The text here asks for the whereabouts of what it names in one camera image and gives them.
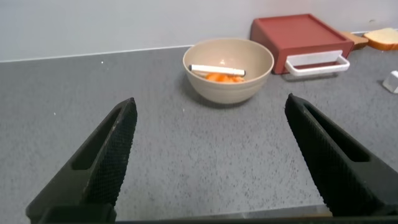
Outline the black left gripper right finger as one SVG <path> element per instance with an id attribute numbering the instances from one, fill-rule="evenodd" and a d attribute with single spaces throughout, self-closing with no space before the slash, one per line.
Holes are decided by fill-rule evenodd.
<path id="1" fill-rule="evenodd" d="M 307 100 L 289 94 L 285 115 L 312 179 L 332 214 L 397 214 L 397 171 Z"/>

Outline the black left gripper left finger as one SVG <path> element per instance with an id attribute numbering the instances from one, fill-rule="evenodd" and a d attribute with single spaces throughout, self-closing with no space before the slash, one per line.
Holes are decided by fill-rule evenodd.
<path id="1" fill-rule="evenodd" d="M 115 222 L 136 123 L 134 99 L 117 104 L 28 205 L 30 222 Z"/>

